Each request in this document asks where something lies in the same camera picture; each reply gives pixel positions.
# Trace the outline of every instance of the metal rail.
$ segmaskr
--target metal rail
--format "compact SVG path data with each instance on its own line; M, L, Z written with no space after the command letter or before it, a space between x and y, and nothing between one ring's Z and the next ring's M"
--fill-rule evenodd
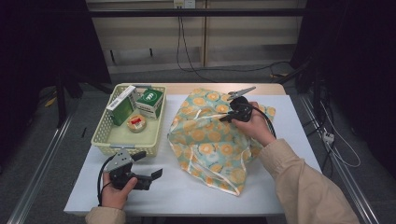
M34 11L39 15L54 15L66 17L302 17L331 16L335 7L312 8L162 8L162 9L90 9L56 10L39 9Z
M49 143L49 146L47 147L47 150L43 156L43 159L35 170L35 173L33 174L29 185L27 186L22 196L20 197L17 205L15 206L14 211L12 212L7 224L22 224L27 218L30 208L35 201L37 193L41 189L41 185L46 178L53 158L55 157L56 152L58 151L58 148L61 145L62 140L64 139L64 135L67 132L73 115L77 110L77 107L78 100L73 100L70 105L69 115L64 121L64 124L59 129L56 129L55 134L52 137L52 140Z
M315 128L319 127L318 123L315 120L315 114L312 111L313 106L312 106L311 102L308 99L304 98L303 96L301 96L300 99L304 105L304 108L305 108L309 118L314 120ZM318 131L318 136L321 139L321 136L322 136L321 131ZM337 153L337 155L341 158L341 155L338 152L336 147L334 148L333 153ZM378 224L379 221L375 215L375 212L374 212L372 206L370 205L369 201L367 200L366 196L364 195L363 191L359 187L359 184L356 182L352 173L350 173L348 167L345 164L343 164L342 162L340 162L338 160L338 158L336 158L333 155L333 153L330 154L331 158L332 158L333 165L337 169L337 172L341 176L341 179L343 180L343 182L346 186L346 189L349 192L349 195L351 196L353 202L355 203L357 209L359 210L359 212L361 214L361 218L364 220L365 223Z

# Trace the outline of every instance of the floral cloth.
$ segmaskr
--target floral cloth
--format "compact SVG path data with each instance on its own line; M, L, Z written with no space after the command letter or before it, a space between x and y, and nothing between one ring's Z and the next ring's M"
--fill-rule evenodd
M245 165L257 157L262 145L232 123L219 121L231 110L229 96L193 90L177 111L168 140L181 169L211 188L239 195L247 177ZM273 107L260 105L260 110L273 120Z

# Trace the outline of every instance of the sleeve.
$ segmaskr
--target sleeve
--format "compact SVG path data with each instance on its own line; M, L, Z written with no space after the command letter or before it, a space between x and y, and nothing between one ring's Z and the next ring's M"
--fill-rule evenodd
M125 212L110 207L94 207L90 213L85 216L88 224L123 224L125 223Z
M299 158L285 140L269 144L259 159L275 180L288 223L359 223L344 193Z

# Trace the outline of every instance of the cabinet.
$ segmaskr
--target cabinet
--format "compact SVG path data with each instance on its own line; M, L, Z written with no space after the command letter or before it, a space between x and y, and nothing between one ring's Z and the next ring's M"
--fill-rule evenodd
M170 9L169 0L87 0L89 9ZM196 0L196 8L299 8L304 1ZM92 18L102 50L176 49L177 17ZM185 17L188 47L198 48L201 65L210 65L211 54L223 47L291 46L297 43L300 17Z

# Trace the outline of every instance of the hand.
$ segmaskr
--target hand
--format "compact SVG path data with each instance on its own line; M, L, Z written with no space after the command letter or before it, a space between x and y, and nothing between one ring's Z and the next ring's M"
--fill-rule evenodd
M250 104L259 108L257 102L251 102ZM276 140L268 129L265 118L255 109L253 109L250 121L243 122L232 119L231 122L244 134L259 141L264 147Z
M110 183L110 173L103 172L102 206L122 210L128 199L128 194L137 183L137 178L131 178L123 189L114 189Z

